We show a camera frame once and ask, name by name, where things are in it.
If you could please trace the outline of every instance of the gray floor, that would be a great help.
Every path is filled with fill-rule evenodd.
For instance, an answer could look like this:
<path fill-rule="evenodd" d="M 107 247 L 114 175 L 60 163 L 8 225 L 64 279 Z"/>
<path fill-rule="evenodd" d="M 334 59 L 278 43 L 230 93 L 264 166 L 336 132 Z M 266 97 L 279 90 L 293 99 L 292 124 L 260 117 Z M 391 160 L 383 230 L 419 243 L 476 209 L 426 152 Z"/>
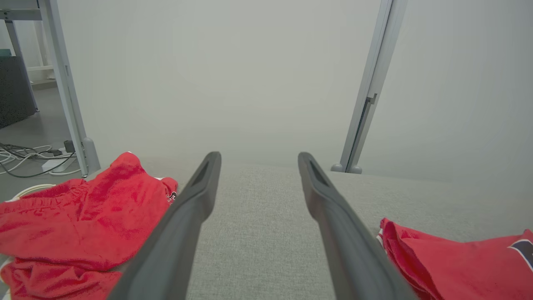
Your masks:
<path fill-rule="evenodd" d="M 27 147 L 43 145 L 51 145 L 56 149 L 63 147 L 63 141 L 70 139 L 70 133 L 58 89 L 38 90 L 34 92 L 34 95 L 40 112 L 23 121 L 0 129 L 0 142 Z M 16 162 L 12 162 L 7 167 L 15 164 Z M 42 172 L 42 164 L 42 161 L 26 161 L 12 172 L 17 175 L 36 174 Z M 79 165 L 77 161 L 74 161 L 66 172 L 76 169 L 79 169 Z M 32 178 L 16 178 L 3 174 L 0 175 L 0 202 L 11 199 L 27 187 L 45 183 L 59 184 L 80 176 L 81 173 L 66 176 L 45 174 Z"/>

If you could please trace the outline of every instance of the power strip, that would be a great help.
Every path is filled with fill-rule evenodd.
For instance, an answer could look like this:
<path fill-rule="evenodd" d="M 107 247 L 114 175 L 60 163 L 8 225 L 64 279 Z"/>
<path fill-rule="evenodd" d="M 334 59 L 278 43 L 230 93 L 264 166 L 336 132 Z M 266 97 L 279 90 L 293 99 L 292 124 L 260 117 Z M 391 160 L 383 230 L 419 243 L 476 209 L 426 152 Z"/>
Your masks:
<path fill-rule="evenodd" d="M 71 158 L 65 157 L 64 159 L 58 159 L 58 160 L 47 160 L 43 167 L 43 172 L 49 171 L 50 169 L 53 169 L 60 165 L 62 162 L 66 161 L 64 164 L 60 165 L 59 167 L 52 170 L 52 172 L 63 172 L 65 171 L 76 159 L 76 156 L 73 156 Z"/>

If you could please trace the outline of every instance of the crumpled red clothing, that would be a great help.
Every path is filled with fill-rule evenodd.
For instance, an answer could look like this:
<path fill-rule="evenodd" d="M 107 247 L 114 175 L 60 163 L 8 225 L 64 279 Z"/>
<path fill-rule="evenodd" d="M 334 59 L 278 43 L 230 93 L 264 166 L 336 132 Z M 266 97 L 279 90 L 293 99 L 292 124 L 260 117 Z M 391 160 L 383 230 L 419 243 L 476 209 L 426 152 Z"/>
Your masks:
<path fill-rule="evenodd" d="M 532 299 L 533 233 L 460 243 L 386 218 L 380 237 L 420 299 Z"/>
<path fill-rule="evenodd" d="M 132 153 L 94 180 L 72 179 L 0 204 L 0 253 L 12 299 L 105 299 L 176 196 Z"/>

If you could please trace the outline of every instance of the gray fabric surface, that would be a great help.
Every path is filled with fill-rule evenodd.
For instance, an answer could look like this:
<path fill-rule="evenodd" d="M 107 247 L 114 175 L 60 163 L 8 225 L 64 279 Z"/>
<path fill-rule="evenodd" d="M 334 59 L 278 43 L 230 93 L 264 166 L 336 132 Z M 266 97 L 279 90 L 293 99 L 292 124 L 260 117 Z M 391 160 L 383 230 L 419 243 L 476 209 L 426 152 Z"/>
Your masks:
<path fill-rule="evenodd" d="M 198 162 L 141 158 L 181 186 Z M 456 241 L 521 234 L 532 201 L 473 187 L 326 172 L 372 234 L 387 217 Z M 222 163 L 215 209 L 203 224 L 188 299 L 334 299 L 318 225 L 296 168 Z"/>

